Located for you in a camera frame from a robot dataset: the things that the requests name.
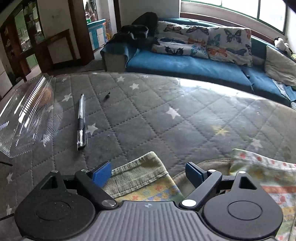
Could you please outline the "green patterned child's cardigan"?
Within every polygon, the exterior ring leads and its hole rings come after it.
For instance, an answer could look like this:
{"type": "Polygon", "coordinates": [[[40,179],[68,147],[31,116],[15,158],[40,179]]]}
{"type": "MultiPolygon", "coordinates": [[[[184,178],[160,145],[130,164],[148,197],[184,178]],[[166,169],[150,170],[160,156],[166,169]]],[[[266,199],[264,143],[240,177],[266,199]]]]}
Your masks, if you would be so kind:
{"type": "Polygon", "coordinates": [[[112,171],[100,240],[295,240],[295,164],[234,149],[229,174],[192,162],[183,196],[154,152],[112,171]]]}

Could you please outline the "black clothes pile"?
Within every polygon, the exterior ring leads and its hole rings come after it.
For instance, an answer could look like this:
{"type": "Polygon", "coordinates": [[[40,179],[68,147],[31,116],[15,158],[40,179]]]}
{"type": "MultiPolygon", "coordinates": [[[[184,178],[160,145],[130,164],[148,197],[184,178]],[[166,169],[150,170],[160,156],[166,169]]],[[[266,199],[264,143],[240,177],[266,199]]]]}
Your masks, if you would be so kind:
{"type": "Polygon", "coordinates": [[[133,47],[141,47],[153,40],[157,27],[157,14],[146,12],[132,24],[122,26],[107,43],[126,43],[133,47]]]}

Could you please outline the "black silver pen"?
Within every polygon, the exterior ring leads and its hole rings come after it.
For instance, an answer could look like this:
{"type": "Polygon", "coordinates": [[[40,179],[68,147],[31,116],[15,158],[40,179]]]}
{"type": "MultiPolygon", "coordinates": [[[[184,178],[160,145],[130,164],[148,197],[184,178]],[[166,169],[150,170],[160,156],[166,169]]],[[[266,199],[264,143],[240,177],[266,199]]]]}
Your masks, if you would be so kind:
{"type": "Polygon", "coordinates": [[[86,126],[85,126],[85,95],[81,94],[78,108],[77,126],[77,150],[80,151],[86,146],[86,126]]]}

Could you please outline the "quilted grey star tablecloth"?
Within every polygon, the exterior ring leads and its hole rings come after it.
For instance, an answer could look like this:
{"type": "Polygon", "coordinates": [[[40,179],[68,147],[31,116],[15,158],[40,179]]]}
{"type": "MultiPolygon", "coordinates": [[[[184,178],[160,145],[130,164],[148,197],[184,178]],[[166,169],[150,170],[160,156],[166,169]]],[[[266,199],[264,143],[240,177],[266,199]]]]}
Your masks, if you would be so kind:
{"type": "Polygon", "coordinates": [[[94,72],[55,78],[55,97],[63,109],[58,133],[20,156],[1,154],[1,240],[21,239],[10,214],[51,170],[71,175],[105,161],[116,168],[150,151],[172,176],[187,162],[227,159],[233,149],[295,162],[295,110],[284,104],[158,75],[94,72]],[[86,146],[78,151],[81,94],[86,146]]]}

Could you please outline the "small black clip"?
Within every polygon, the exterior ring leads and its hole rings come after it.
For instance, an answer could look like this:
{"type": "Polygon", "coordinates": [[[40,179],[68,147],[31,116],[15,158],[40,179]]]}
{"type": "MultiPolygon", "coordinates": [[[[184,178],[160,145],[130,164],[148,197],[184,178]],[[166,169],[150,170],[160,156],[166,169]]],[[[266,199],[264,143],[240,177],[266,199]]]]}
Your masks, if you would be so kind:
{"type": "Polygon", "coordinates": [[[110,92],[107,93],[107,95],[104,97],[104,101],[110,98],[110,92]]]}

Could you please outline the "clear plastic clamshell container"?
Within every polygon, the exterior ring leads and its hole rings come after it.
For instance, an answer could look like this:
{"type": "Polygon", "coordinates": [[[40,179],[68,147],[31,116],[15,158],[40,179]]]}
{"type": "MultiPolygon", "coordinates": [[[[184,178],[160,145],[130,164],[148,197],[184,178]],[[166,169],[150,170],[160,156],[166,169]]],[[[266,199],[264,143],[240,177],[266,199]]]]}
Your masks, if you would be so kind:
{"type": "Polygon", "coordinates": [[[1,152],[14,158],[46,145],[58,133],[63,109],[55,97],[56,78],[35,77],[18,87],[1,110],[1,152]]]}

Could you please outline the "blue sofa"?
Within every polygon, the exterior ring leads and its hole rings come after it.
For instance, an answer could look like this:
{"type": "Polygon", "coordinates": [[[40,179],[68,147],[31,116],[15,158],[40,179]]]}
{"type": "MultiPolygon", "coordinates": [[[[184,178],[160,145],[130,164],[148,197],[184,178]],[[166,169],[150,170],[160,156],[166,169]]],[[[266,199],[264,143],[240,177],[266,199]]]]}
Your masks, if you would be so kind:
{"type": "MultiPolygon", "coordinates": [[[[202,27],[228,27],[203,24],[185,19],[159,19],[180,25],[202,27]]],[[[126,43],[111,43],[101,50],[104,67],[109,72],[135,72],[171,77],[188,78],[232,87],[272,101],[295,107],[295,86],[288,86],[268,77],[264,71],[266,46],[279,51],[295,62],[291,56],[280,51],[275,45],[257,39],[251,32],[252,66],[240,66],[231,62],[214,61],[210,58],[159,54],[152,52],[152,41],[141,47],[126,43]]]]}

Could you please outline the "grey plain cushion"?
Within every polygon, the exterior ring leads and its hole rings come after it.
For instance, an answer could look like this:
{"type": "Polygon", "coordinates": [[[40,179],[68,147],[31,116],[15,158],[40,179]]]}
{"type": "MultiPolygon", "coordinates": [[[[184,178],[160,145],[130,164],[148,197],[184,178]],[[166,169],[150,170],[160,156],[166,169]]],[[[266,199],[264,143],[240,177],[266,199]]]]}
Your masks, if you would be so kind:
{"type": "Polygon", "coordinates": [[[276,49],[266,46],[264,71],[268,77],[288,86],[295,86],[295,62],[276,49]]]}

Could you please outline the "butterfly print cushion upright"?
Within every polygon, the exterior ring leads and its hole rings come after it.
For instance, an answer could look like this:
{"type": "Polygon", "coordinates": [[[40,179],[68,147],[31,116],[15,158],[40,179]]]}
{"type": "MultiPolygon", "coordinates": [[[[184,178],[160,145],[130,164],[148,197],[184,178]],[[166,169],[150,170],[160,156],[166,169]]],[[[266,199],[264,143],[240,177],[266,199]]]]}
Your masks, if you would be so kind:
{"type": "Polygon", "coordinates": [[[206,49],[211,60],[252,66],[249,28],[210,27],[206,49]]]}

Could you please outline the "butterfly print cushion lying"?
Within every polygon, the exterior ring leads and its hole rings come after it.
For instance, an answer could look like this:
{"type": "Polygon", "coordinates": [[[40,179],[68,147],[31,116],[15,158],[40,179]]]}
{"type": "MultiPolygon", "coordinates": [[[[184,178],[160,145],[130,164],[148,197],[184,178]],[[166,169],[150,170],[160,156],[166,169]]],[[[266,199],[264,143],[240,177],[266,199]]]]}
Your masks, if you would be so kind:
{"type": "Polygon", "coordinates": [[[206,50],[209,39],[207,27],[159,21],[154,37],[154,53],[209,58],[206,50]]]}

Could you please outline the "dark wooden glass cabinet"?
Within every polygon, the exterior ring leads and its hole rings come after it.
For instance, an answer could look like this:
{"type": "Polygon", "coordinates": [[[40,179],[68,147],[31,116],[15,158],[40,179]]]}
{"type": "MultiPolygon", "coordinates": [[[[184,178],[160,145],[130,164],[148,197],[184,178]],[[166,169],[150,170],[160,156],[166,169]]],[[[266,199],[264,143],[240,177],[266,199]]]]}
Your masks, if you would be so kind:
{"type": "Polygon", "coordinates": [[[38,2],[20,1],[1,24],[1,42],[4,56],[8,60],[8,77],[12,84],[26,78],[39,66],[37,55],[34,53],[23,60],[20,60],[19,56],[44,39],[38,2]]]}

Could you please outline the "blue white cabinet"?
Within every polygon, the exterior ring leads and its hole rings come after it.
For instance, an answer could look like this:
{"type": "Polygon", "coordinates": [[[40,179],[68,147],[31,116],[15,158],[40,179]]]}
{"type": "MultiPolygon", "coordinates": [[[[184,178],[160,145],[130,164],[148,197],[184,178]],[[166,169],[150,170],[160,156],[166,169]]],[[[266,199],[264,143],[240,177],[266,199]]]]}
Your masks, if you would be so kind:
{"type": "Polygon", "coordinates": [[[107,42],[106,19],[101,19],[87,24],[92,50],[103,47],[107,42]]]}

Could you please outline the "white plush toy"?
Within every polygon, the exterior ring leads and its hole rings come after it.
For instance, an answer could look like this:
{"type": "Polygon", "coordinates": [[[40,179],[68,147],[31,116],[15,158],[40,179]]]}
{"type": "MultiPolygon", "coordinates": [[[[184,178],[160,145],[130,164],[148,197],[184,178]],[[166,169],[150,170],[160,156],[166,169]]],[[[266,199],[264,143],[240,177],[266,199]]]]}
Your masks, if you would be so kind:
{"type": "Polygon", "coordinates": [[[292,56],[293,51],[289,47],[288,43],[286,43],[282,38],[280,38],[280,37],[275,38],[274,45],[277,49],[284,52],[288,56],[292,56]]]}

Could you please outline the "window with green frame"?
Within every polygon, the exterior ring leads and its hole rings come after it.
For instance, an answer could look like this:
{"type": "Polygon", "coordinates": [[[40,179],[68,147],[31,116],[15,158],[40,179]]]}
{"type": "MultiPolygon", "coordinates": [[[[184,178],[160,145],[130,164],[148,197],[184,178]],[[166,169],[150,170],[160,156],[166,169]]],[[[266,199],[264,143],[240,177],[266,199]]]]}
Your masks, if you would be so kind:
{"type": "Polygon", "coordinates": [[[242,25],[246,20],[260,22],[280,33],[287,24],[284,1],[181,1],[184,13],[220,18],[242,25]]]}

